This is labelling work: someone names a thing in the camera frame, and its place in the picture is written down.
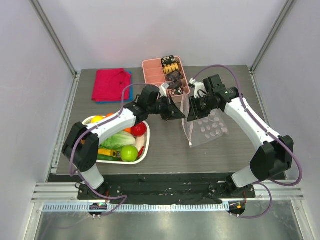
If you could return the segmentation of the clear zip top bag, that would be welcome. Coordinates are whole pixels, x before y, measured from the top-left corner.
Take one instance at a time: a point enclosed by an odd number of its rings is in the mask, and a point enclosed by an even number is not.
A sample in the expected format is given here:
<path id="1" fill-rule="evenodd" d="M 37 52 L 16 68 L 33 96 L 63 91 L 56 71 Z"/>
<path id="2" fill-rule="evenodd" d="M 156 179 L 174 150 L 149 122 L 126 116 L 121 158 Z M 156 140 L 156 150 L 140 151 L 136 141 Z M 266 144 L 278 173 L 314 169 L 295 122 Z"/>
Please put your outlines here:
<path id="1" fill-rule="evenodd" d="M 198 147 L 229 134 L 228 127 L 220 113 L 220 110 L 215 109 L 202 119 L 190 122 L 186 118 L 181 120 L 190 148 Z"/>

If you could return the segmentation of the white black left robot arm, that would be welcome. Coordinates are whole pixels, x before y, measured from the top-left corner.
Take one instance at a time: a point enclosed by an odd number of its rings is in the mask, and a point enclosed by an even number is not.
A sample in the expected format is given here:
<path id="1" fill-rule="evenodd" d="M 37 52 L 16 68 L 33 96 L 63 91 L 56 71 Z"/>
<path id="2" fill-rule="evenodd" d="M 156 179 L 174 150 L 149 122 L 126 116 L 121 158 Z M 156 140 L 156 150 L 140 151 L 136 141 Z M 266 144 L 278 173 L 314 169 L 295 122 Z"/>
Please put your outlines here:
<path id="1" fill-rule="evenodd" d="M 171 96 L 155 85 L 146 85 L 129 103 L 97 123 L 75 123 L 62 147 L 62 154 L 69 160 L 70 168 L 89 185 L 89 194 L 100 200 L 107 192 L 104 177 L 98 170 L 98 148 L 105 140 L 120 131 L 145 121 L 149 115 L 160 115 L 164 121 L 180 120 L 186 116 L 178 109 Z"/>

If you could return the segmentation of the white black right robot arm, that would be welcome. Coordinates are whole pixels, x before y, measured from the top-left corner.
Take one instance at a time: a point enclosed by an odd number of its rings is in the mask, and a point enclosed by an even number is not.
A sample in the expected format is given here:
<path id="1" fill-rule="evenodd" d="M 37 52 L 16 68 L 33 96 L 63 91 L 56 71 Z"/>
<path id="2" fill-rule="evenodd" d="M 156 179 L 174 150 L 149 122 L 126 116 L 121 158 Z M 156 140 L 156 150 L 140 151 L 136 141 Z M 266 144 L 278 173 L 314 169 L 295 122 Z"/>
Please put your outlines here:
<path id="1" fill-rule="evenodd" d="M 189 97 L 188 122 L 204 119 L 214 110 L 221 110 L 232 118 L 248 136 L 255 154 L 245 168 L 226 179 L 226 193 L 233 198 L 256 182 L 271 179 L 292 167 L 294 141 L 270 128 L 249 106 L 236 87 L 226 88 L 219 75 L 203 82 L 191 79 L 194 95 Z"/>

